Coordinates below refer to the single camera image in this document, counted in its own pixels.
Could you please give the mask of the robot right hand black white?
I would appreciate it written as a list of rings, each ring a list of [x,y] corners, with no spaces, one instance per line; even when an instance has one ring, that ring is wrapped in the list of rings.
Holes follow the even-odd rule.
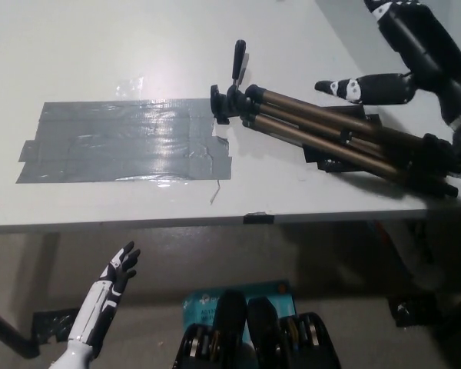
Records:
[[[461,129],[461,50],[427,5],[419,1],[367,1],[380,34],[407,73],[323,80],[315,89],[364,105],[405,105],[417,91],[433,93],[442,119]]]

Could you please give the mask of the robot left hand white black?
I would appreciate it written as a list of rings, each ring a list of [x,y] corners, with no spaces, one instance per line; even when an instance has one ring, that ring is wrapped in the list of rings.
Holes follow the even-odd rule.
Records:
[[[77,314],[68,339],[90,347],[91,359],[102,349],[128,281],[136,275],[140,253],[133,241],[121,248],[92,284]]]

